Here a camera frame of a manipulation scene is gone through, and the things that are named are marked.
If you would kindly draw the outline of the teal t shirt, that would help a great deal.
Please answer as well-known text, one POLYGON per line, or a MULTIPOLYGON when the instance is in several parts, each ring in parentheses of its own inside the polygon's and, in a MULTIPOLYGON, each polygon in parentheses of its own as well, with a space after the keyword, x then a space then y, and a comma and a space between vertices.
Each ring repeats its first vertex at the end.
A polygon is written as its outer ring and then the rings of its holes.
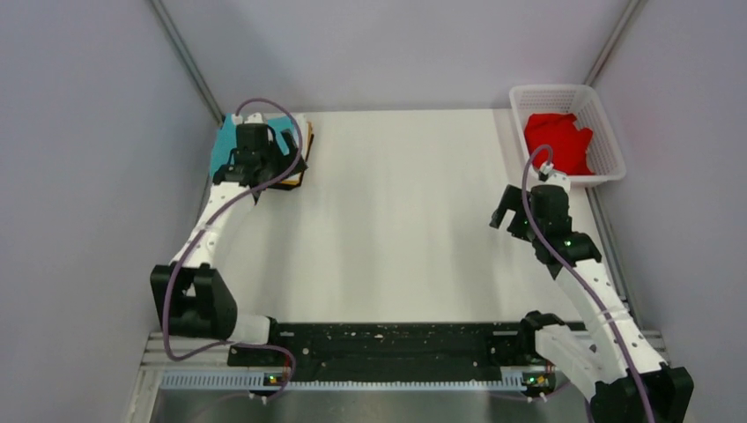
MULTIPOLYGON (((265 117, 266 124, 269 125, 268 121, 274 118, 278 118, 278 117, 270 117, 270 118, 265 117)), ((237 126, 235 126, 231 122, 230 115, 225 119, 222 126, 218 129, 217 137, 211 150, 211 161, 210 161, 211 177, 213 177, 217 173, 217 171, 229 161, 229 154, 231 150, 237 147, 236 129, 237 129, 237 126)))

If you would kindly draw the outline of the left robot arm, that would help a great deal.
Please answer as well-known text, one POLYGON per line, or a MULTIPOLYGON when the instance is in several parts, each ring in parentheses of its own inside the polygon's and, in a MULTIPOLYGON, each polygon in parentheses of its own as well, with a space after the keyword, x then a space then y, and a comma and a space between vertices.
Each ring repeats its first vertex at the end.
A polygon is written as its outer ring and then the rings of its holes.
POLYGON ((160 323, 170 335, 248 344, 262 364, 277 361, 283 342, 273 321, 241 308, 238 283, 226 264, 233 239, 259 200, 256 186, 286 174, 292 185, 307 169, 312 125, 305 115, 265 119, 231 115, 211 153, 208 201, 188 240, 169 264, 153 268, 150 283, 160 323))

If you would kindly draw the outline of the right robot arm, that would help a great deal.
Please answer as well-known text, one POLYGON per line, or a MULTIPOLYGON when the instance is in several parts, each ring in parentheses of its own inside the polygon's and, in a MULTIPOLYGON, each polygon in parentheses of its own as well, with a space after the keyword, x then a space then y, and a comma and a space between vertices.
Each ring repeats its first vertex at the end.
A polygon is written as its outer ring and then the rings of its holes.
POLYGON ((654 349, 618 297, 591 237, 573 230, 566 188, 507 185, 490 225, 528 242, 536 260, 565 293, 591 338, 584 345, 569 323, 537 310, 520 322, 518 355, 548 360, 584 396, 594 422, 682 422, 694 381, 654 349))

